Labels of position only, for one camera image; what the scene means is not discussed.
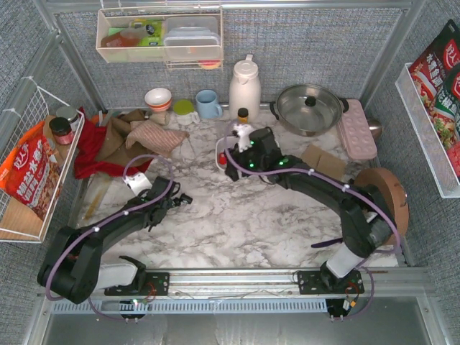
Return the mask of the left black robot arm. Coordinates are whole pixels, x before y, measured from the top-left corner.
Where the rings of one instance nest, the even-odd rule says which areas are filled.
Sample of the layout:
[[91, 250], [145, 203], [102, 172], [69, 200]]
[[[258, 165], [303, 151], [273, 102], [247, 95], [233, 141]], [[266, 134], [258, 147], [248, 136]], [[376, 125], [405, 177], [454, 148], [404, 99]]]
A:
[[89, 226], [64, 226], [55, 235], [37, 275], [50, 300], [65, 298], [82, 303], [96, 289], [102, 255], [126, 236], [160, 224], [171, 208], [191, 204], [177, 195], [180, 184], [157, 177], [151, 188], [130, 198], [110, 216]]

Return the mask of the white rectangular storage basket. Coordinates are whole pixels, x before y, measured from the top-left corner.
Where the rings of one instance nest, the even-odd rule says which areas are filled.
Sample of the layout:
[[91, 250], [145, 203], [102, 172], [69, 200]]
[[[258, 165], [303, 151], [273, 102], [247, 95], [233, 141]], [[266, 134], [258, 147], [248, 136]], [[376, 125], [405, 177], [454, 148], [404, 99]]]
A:
[[224, 153], [224, 150], [227, 148], [227, 145], [231, 143], [231, 140], [228, 137], [223, 137], [220, 138], [216, 142], [215, 146], [215, 164], [216, 167], [220, 172], [224, 172], [226, 169], [226, 160], [222, 160], [222, 154]]

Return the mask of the pink striped cloth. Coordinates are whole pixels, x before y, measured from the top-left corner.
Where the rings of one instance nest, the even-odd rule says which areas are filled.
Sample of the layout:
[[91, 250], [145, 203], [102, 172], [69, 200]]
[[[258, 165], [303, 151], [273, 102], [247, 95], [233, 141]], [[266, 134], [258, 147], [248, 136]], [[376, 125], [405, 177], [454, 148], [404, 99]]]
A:
[[189, 137], [185, 131], [164, 129], [152, 120], [132, 121], [130, 127], [131, 131], [125, 141], [127, 149], [140, 144], [163, 157], [171, 157], [173, 150]]

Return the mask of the red coffee capsule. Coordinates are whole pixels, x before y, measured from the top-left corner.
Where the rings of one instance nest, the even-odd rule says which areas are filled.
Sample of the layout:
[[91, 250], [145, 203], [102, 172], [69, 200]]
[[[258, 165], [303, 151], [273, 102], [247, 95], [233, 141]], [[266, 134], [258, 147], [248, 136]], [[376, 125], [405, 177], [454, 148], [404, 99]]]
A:
[[220, 165], [226, 165], [227, 163], [227, 158], [226, 158], [226, 155], [224, 152], [221, 152], [219, 155], [218, 155], [218, 163]]

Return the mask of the black coffee capsule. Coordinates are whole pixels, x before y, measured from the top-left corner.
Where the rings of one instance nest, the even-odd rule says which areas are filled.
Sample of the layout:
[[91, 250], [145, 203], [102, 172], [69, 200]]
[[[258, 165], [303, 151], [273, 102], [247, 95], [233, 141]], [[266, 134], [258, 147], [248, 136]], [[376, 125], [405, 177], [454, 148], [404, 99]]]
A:
[[193, 199], [189, 195], [186, 195], [184, 193], [181, 195], [180, 198], [184, 203], [187, 203], [187, 204], [191, 204], [193, 202]]

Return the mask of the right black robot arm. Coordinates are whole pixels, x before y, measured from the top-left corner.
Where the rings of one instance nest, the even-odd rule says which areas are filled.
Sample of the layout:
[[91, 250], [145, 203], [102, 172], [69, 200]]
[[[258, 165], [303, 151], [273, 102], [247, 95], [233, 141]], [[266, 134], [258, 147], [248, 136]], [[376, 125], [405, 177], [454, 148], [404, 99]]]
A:
[[383, 192], [376, 185], [359, 187], [330, 178], [300, 158], [284, 155], [268, 126], [255, 129], [232, 121], [226, 137], [238, 142], [225, 147], [225, 173], [233, 181], [258, 176], [286, 190], [313, 198], [340, 218], [342, 243], [320, 268], [321, 282], [329, 292], [344, 284], [345, 278], [391, 237], [400, 235]]

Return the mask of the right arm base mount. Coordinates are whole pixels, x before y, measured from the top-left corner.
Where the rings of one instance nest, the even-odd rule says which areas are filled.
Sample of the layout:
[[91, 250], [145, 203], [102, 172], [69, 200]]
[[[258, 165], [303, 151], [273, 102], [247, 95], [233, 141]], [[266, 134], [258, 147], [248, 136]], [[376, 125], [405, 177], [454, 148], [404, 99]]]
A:
[[324, 295], [365, 292], [360, 271], [352, 270], [345, 277], [336, 277], [323, 263], [316, 270], [297, 271], [297, 284], [301, 295]]

